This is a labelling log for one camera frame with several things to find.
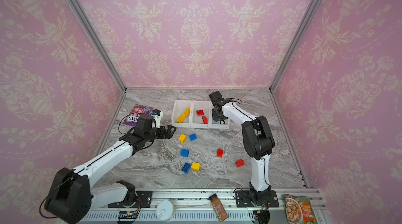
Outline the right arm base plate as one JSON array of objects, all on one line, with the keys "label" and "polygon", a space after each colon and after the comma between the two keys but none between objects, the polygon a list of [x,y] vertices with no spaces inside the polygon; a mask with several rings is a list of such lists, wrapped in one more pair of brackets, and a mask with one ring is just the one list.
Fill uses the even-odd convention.
[{"label": "right arm base plate", "polygon": [[238,208],[250,208],[250,207],[257,207],[257,208],[278,208],[280,206],[278,200],[278,196],[276,191],[271,191],[270,196],[268,199],[264,200],[263,203],[257,204],[252,201],[252,197],[249,190],[236,190],[234,191],[234,198],[236,201],[236,206]]}]

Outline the white bin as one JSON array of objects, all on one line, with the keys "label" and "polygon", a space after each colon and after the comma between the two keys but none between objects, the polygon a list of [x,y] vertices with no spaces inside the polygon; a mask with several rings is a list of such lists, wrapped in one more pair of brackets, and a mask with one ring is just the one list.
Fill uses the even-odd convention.
[{"label": "white bin", "polygon": [[225,119],[225,122],[215,122],[213,121],[213,117],[212,117],[212,108],[214,107],[214,105],[212,104],[212,102],[210,102],[210,108],[209,108],[209,116],[208,116],[208,124],[210,126],[211,129],[218,129],[218,130],[228,130],[230,127],[230,120],[229,119]]},{"label": "white bin", "polygon": [[201,128],[201,129],[210,128],[209,124],[203,123],[202,116],[198,116],[196,114],[196,111],[203,110],[204,116],[206,116],[208,119],[211,101],[193,100],[192,102],[193,102],[193,110],[192,110],[193,120],[191,123],[191,128]]},{"label": "white bin", "polygon": [[[190,115],[185,118],[182,123],[177,123],[176,120],[181,114],[184,114],[185,110],[190,108]],[[190,128],[193,120],[192,116],[193,102],[191,100],[176,100],[174,102],[173,112],[172,112],[172,125],[178,128]]]}]

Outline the yellow long lego brick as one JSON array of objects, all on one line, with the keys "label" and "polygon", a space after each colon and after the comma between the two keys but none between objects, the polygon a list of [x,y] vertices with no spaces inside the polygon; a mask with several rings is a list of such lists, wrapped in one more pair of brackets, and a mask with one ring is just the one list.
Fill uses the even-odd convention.
[{"label": "yellow long lego brick", "polygon": [[190,115],[190,108],[187,108],[184,112],[185,117],[188,117]]}]

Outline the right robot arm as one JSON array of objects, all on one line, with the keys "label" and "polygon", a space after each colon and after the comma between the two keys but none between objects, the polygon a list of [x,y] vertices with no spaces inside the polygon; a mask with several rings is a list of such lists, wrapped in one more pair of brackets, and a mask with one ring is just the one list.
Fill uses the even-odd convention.
[{"label": "right robot arm", "polygon": [[272,191],[269,161],[275,147],[267,118],[243,110],[237,105],[236,99],[223,98],[219,91],[212,92],[209,98],[213,106],[213,120],[231,120],[241,127],[244,149],[251,158],[250,197],[255,205],[264,205]]}]

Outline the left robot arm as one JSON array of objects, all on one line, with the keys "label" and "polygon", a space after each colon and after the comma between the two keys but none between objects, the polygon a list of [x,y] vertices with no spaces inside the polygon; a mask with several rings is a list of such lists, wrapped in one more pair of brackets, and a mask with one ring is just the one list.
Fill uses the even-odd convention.
[{"label": "left robot arm", "polygon": [[48,195],[39,206],[40,215],[45,218],[43,211],[46,210],[52,214],[52,218],[77,224],[88,212],[113,204],[126,208],[136,207],[136,213],[139,213],[141,199],[133,184],[119,180],[109,186],[93,186],[117,164],[151,147],[155,140],[171,139],[174,136],[177,128],[172,125],[162,126],[161,117],[161,112],[156,115],[140,115],[136,125],[122,134],[106,151],[73,169],[65,167],[59,170]]}]

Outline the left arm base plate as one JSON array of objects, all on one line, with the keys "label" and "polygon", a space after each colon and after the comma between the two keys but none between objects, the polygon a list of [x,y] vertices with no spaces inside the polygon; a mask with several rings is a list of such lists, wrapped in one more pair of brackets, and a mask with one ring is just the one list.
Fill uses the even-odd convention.
[{"label": "left arm base plate", "polygon": [[138,208],[139,204],[141,204],[141,208],[150,208],[151,201],[152,201],[153,191],[136,191],[136,200],[134,203],[129,206],[123,204],[122,202],[119,203],[111,203],[108,204],[108,208]]}]

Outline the red arch lego brick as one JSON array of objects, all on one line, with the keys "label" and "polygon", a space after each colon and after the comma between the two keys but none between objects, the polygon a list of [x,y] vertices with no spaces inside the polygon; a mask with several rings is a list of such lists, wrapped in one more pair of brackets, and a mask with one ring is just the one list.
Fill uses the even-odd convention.
[{"label": "red arch lego brick", "polygon": [[208,119],[207,119],[207,117],[206,116],[202,116],[202,120],[203,120],[203,123],[204,124],[208,124]]}]

